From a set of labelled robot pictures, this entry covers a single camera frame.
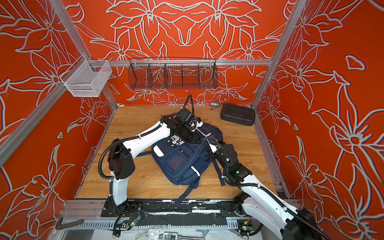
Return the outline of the navy blue student backpack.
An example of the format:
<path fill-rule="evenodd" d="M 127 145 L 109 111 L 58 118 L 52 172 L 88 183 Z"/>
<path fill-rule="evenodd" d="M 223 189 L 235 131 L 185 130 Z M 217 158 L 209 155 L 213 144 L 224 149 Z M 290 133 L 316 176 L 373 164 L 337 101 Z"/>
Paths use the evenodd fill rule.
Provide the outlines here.
<path fill-rule="evenodd" d="M 180 205 L 192 190 L 198 188 L 201 175 L 210 164 L 214 165 L 221 185 L 226 185 L 222 178 L 222 171 L 205 138 L 205 135 L 212 135 L 221 144 L 223 133 L 210 124 L 203 124 L 199 130 L 196 144 L 185 143 L 180 137 L 173 135 L 152 145 L 150 151 L 138 155 L 139 157 L 151 155 L 171 183 L 188 186 L 186 191 L 176 199 L 177 205 Z"/>

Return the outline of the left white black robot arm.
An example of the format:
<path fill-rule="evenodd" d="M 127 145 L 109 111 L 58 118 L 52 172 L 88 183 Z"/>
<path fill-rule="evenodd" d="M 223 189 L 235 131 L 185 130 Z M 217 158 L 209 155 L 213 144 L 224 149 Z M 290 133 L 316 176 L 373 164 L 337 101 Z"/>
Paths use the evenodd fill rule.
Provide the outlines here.
<path fill-rule="evenodd" d="M 192 143 L 198 128 L 203 125 L 196 117 L 192 95 L 176 113 L 162 115 L 160 120 L 146 131 L 121 140 L 114 140 L 101 154 L 98 172 L 101 178 L 110 181 L 108 202 L 119 213 L 127 214 L 127 190 L 129 177 L 135 171 L 134 159 L 156 142 L 178 136 L 180 140 Z"/>

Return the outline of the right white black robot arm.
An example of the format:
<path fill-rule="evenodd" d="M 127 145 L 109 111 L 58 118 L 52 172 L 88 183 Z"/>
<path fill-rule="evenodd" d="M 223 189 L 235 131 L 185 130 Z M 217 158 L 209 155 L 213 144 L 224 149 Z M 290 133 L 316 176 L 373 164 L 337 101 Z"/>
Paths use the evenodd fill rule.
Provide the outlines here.
<path fill-rule="evenodd" d="M 317 227 L 308 210 L 300 210 L 282 200 L 239 162 L 236 153 L 230 155 L 231 145 L 220 144 L 211 134 L 206 139 L 223 167 L 222 179 L 229 186 L 242 190 L 245 199 L 240 205 L 246 215 L 258 220 L 280 240 L 330 239 Z"/>

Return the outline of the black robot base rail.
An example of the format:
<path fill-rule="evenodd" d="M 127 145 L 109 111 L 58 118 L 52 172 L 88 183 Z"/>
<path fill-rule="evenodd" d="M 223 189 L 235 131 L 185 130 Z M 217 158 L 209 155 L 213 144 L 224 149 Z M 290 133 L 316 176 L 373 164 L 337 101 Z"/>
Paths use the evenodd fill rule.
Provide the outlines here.
<path fill-rule="evenodd" d="M 129 199 L 118 210 L 106 201 L 101 212 L 103 218 L 127 214 L 122 220 L 133 221 L 141 217 L 137 227 L 224 227 L 237 229 L 239 224 L 255 220 L 241 210 L 232 199 L 187 199 L 177 204 L 174 199 Z"/>

